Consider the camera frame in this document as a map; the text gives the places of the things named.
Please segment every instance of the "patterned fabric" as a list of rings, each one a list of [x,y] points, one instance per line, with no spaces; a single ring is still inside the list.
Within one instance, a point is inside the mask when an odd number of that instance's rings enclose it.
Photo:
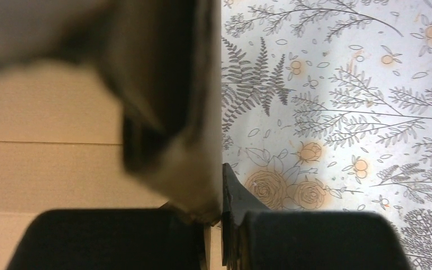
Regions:
[[[432,0],[223,0],[223,159],[272,209],[372,211],[432,269]]]

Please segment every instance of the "brown cardboard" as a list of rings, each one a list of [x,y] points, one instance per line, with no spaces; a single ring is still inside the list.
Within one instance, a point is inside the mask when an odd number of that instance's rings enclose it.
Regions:
[[[0,269],[45,210],[165,203],[122,171],[119,110],[87,70],[52,64],[0,78]]]

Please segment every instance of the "black object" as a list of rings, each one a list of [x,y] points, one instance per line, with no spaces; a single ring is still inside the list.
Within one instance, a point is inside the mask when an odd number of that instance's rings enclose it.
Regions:
[[[409,270],[380,215],[271,211],[223,164],[228,269]],[[28,228],[8,270],[204,269],[203,226],[167,209],[53,210]]]

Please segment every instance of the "floral tablecloth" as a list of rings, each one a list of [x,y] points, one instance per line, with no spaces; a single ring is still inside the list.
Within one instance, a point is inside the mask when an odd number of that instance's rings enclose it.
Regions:
[[[432,269],[432,0],[222,0],[223,160],[272,209],[371,211]]]

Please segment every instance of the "orange rose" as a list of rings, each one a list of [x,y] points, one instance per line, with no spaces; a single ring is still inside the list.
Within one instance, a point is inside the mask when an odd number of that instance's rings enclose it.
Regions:
[[[317,183],[309,181],[296,184],[291,189],[293,194],[289,194],[289,196],[297,205],[308,210],[321,207],[327,194]]]
[[[299,158],[302,161],[316,161],[322,155],[322,147],[314,142],[303,145],[302,150],[299,152]]]
[[[261,170],[251,175],[244,186],[273,210],[281,209],[282,201],[287,196],[287,184],[284,178],[277,173]]]

